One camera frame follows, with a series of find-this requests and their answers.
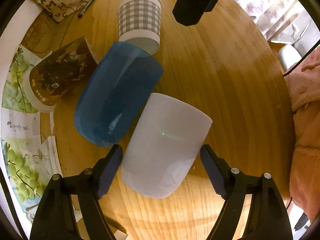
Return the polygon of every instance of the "white cup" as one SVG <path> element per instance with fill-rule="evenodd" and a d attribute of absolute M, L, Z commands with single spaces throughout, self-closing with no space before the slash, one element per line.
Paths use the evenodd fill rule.
<path fill-rule="evenodd" d="M 124 183 L 148 197 L 169 196 L 190 170 L 211 124 L 195 107 L 152 93 L 122 161 Z"/>
<path fill-rule="evenodd" d="M 119 41 L 150 55 L 160 47 L 160 0 L 122 0 L 118 7 Z"/>

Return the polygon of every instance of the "blue cup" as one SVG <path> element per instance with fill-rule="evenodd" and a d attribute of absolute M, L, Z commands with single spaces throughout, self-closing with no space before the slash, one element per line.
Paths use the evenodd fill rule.
<path fill-rule="evenodd" d="M 80 96 L 74 115 L 77 131 L 102 147 L 118 143 L 163 72 L 144 50 L 115 42 Z"/>

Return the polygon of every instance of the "pink towel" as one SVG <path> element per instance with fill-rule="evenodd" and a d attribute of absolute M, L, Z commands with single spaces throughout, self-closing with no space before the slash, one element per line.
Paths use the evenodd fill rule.
<path fill-rule="evenodd" d="M 285 81 L 296 133 L 290 193 L 293 202 L 313 221 L 320 211 L 320 48 Z"/>

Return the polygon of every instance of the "wood grain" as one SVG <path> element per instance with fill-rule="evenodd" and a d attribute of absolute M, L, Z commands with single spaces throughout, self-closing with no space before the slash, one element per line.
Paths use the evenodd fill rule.
<path fill-rule="evenodd" d="M 43 143 L 49 136 L 52 135 L 49 113 L 40 114 L 40 134 L 41 134 L 41 143 Z"/>
<path fill-rule="evenodd" d="M 209 115 L 213 124 L 205 143 L 246 174 L 271 173 L 287 197 L 294 126 L 281 65 L 268 43 L 233 0 L 219 0 L 212 12 L 190 27 L 175 22 L 172 9 L 176 0 L 161 1 L 161 46 L 154 57 L 162 64 L 164 75 L 154 91 Z M 96 0 L 83 18 L 70 17 L 67 28 L 56 25 L 52 32 L 62 37 L 60 46 L 85 35 L 101 59 L 118 40 L 119 2 Z M 76 103 L 86 82 L 66 93 L 54 112 L 65 176 L 93 167 L 108 153 L 85 140 L 73 126 Z M 120 142 L 124 150 L 138 118 Z M 234 239 L 244 230 L 249 204 L 248 196 Z M 123 183 L 118 172 L 110 191 L 100 200 L 104 214 L 124 226 L 134 240 L 206 239 L 222 205 L 199 158 L 167 198 L 139 195 Z"/>

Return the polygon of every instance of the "gray checkered pattern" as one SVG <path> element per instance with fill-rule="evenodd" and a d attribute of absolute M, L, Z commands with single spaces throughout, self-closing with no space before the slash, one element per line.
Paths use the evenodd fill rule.
<path fill-rule="evenodd" d="M 125 3 L 118 11 L 119 37 L 132 30 L 149 30 L 160 36 L 161 11 L 158 5 L 147 0 Z"/>

